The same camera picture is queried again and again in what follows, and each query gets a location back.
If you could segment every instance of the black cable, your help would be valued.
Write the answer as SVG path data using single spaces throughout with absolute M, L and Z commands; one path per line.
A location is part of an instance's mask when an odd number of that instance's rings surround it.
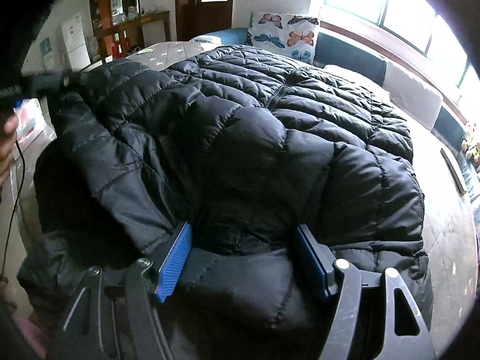
M 7 240 L 5 241 L 5 249 L 3 251 L 3 264 L 1 266 L 1 274 L 0 278 L 3 278 L 5 273 L 5 263 L 7 261 L 7 250 L 8 250 L 8 243 L 10 241 L 10 233 L 11 233 L 11 224 L 14 221 L 15 210 L 17 209 L 18 199 L 20 198 L 20 192 L 22 192 L 23 188 L 23 181 L 25 180 L 25 157 L 23 157 L 22 150 L 20 149 L 20 145 L 18 141 L 15 141 L 15 145 L 17 145 L 18 152 L 20 153 L 20 158 L 22 159 L 22 181 L 20 182 L 20 187 L 18 188 L 17 197 L 15 199 L 15 204 L 13 205 L 13 210 L 11 210 L 11 217 L 10 217 L 10 224 L 8 225 L 8 233 L 7 233 Z

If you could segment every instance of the screw head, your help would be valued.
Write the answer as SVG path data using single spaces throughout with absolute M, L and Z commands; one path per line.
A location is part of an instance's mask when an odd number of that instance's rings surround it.
M 350 263 L 346 259 L 337 259 L 335 265 L 340 269 L 348 269 Z
M 91 266 L 90 268 L 88 268 L 87 272 L 89 275 L 95 276 L 100 272 L 100 268 L 98 268 L 97 266 Z
M 385 269 L 385 275 L 389 278 L 395 279 L 398 277 L 398 271 L 395 268 L 387 268 Z
M 144 267 L 147 267 L 151 264 L 150 260 L 147 259 L 147 257 L 140 257 L 138 260 L 137 260 L 138 264 L 140 264 L 140 266 L 144 266 Z

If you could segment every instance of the green card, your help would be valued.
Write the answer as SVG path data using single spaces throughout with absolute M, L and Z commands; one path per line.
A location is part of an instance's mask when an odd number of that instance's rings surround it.
M 143 53 L 151 53 L 153 50 L 154 50 L 153 48 L 143 49 L 143 50 L 140 50 L 139 52 L 137 52 L 137 55 L 138 54 L 143 54 Z

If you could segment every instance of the stuffed toy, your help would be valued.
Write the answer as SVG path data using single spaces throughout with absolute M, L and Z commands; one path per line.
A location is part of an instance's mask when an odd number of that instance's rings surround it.
M 480 180 L 480 142 L 475 134 L 475 123 L 468 122 L 465 126 L 466 136 L 462 141 L 462 151 L 467 160 L 472 159 L 477 171 L 477 178 Z

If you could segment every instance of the butterfly pillow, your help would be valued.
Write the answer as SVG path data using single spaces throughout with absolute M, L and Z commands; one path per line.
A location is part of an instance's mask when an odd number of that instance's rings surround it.
M 247 44 L 312 64 L 319 30 L 316 17 L 252 12 Z

